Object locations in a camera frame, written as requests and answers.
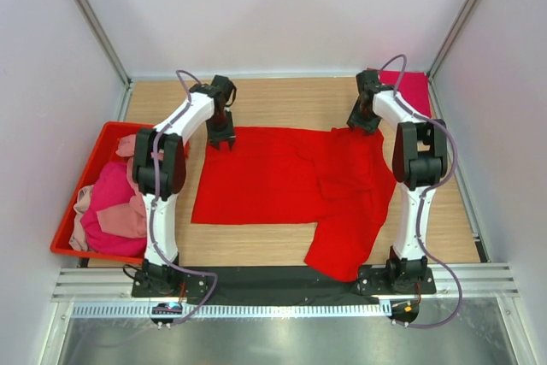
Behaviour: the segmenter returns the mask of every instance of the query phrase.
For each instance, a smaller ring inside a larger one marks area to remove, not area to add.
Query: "red plastic bin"
[[[90,251],[76,251],[68,244],[68,240],[72,236],[74,230],[74,217],[76,216],[74,205],[76,204],[78,191],[86,185],[94,184],[98,180],[99,174],[107,162],[124,161],[124,159],[115,154],[120,138],[129,134],[135,134],[143,127],[153,126],[150,124],[125,123],[118,121],[111,121],[103,126],[103,130],[99,134],[95,147],[93,147],[93,151],[85,165],[84,173],[82,173],[79,178],[74,194],[62,217],[61,225],[57,229],[57,233],[51,242],[50,249],[52,252],[67,256],[78,256],[80,258],[100,258],[103,260],[114,260],[132,264],[140,264],[143,261],[144,256],[135,258],[130,256],[112,256]]]

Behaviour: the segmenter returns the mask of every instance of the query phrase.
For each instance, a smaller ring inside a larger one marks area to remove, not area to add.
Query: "wooden floor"
[[[296,127],[330,130],[345,127],[356,100],[354,78],[238,79],[232,107],[236,126]],[[138,82],[127,121],[157,124],[184,100],[178,81]],[[382,122],[384,155],[391,167],[395,133]],[[206,130],[191,139],[187,176],[177,203],[177,245],[181,265],[301,265],[315,224],[215,226],[191,224],[191,211],[203,166]],[[387,222],[376,239],[368,263],[384,263],[399,226],[401,199],[396,189]],[[468,218],[454,180],[437,191],[427,232],[429,250],[445,262],[478,262]],[[110,266],[94,260],[90,266]]]

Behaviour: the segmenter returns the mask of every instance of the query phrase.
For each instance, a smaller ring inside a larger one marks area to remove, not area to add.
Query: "white wall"
[[[50,241],[122,85],[73,0],[0,0],[0,362],[35,364]]]
[[[464,0],[90,0],[132,76],[429,68]]]
[[[545,0],[482,0],[435,78],[487,249],[510,263],[544,361],[546,27]]]

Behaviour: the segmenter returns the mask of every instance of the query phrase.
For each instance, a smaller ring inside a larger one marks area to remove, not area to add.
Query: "metal sheet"
[[[165,318],[165,314],[154,313],[157,303],[77,303],[71,315],[74,319],[106,318]],[[184,304],[181,312],[169,314],[174,320],[188,315],[196,305]],[[357,317],[357,316],[390,316],[389,301],[380,301],[369,305],[333,305],[333,306],[295,306],[295,307],[256,307],[205,305],[196,314],[197,319],[258,319],[258,318],[324,318],[324,317]]]
[[[439,321],[456,301],[426,300],[420,322]],[[495,298],[465,300],[460,315],[432,331],[386,318],[191,321],[149,330],[115,348],[148,320],[71,320],[63,365],[187,363],[207,365],[516,364]]]

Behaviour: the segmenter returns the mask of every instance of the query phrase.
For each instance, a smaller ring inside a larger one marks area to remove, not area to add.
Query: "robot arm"
[[[154,128],[141,129],[137,134],[132,177],[143,194],[146,224],[149,227],[151,210],[156,198],[152,143],[158,131],[167,125],[170,126],[160,137],[158,145],[162,154],[160,198],[156,203],[153,222],[157,246],[162,254],[175,264],[179,258],[175,242],[175,205],[186,177],[184,146],[190,136],[205,122],[209,144],[220,148],[221,142],[227,141],[228,146],[232,148],[235,134],[232,113],[227,108],[227,102],[232,94],[235,98],[236,91],[235,85],[227,77],[217,75],[211,85],[194,85],[190,89],[189,101],[182,103],[165,121]],[[178,119],[182,110],[185,110],[185,113]],[[145,278],[156,278],[168,284],[174,283],[175,279],[171,278],[173,273],[169,274],[169,270],[164,267],[164,261],[156,252],[149,236],[143,263]]]
[[[416,236],[419,204],[423,197],[419,233],[425,244],[429,209],[435,194],[431,187],[446,175],[448,168],[446,136],[432,124],[422,121],[422,116],[416,114],[401,93],[393,92],[393,86],[382,85],[378,71],[365,70],[356,79],[359,97],[348,119],[350,128],[373,133],[383,119],[397,131],[391,168],[401,190],[403,209],[397,237],[385,266],[384,291],[414,293],[415,285],[428,276],[427,258]],[[369,289],[378,293],[379,288]]]

